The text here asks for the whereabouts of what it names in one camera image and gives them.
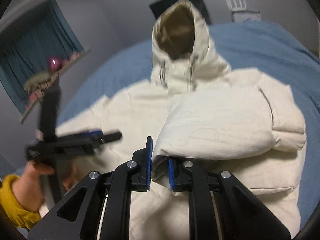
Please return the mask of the left hand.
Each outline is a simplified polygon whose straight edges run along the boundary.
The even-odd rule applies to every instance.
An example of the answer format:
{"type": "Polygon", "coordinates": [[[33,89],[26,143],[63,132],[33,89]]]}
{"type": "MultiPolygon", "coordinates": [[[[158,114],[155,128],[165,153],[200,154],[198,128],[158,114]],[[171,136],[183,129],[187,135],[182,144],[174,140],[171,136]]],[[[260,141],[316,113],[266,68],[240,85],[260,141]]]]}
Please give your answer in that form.
{"type": "Polygon", "coordinates": [[[11,189],[16,200],[30,212],[39,212],[44,204],[44,194],[41,186],[42,176],[51,176],[55,170],[46,164],[29,161],[23,175],[15,180],[11,189]]]}

